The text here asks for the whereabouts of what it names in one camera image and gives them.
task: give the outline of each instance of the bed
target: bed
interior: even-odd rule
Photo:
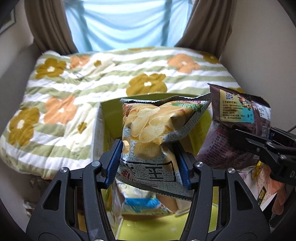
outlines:
[[[64,166],[90,162],[93,127],[104,151],[106,100],[152,92],[201,95],[208,83],[240,87],[216,57],[184,48],[148,47],[41,55],[19,110],[0,137],[1,159],[20,173],[52,179]]]

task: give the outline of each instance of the crinkled plastic packaging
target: crinkled plastic packaging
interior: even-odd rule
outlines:
[[[252,153],[234,148],[229,133],[240,129],[258,136],[269,137],[271,109],[261,97],[239,93],[210,85],[213,122],[196,160],[215,169],[233,167],[249,172],[259,161]]]
[[[124,143],[116,178],[136,188],[190,200],[169,143],[188,135],[211,102],[172,96],[158,101],[123,99]]]

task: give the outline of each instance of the light blue curtain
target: light blue curtain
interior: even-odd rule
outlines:
[[[174,46],[192,10],[191,0],[65,1],[79,52]]]

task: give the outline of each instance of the chip bag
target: chip bag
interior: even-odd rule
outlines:
[[[169,143],[191,131],[211,101],[172,96],[158,101],[122,99],[124,147],[116,178],[139,189],[190,200]]]
[[[269,104],[261,97],[239,93],[217,85],[210,85],[213,122],[196,160],[215,169],[233,167],[249,172],[259,161],[252,153],[230,145],[228,138],[233,129],[269,137]]]

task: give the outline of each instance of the curtain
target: curtain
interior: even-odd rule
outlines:
[[[53,50],[62,55],[77,52],[62,0],[25,0],[25,11],[42,52]]]
[[[176,47],[209,52],[220,57],[231,34],[235,0],[195,0],[185,33]]]
[[[192,11],[191,0],[64,0],[79,52],[173,47]]]

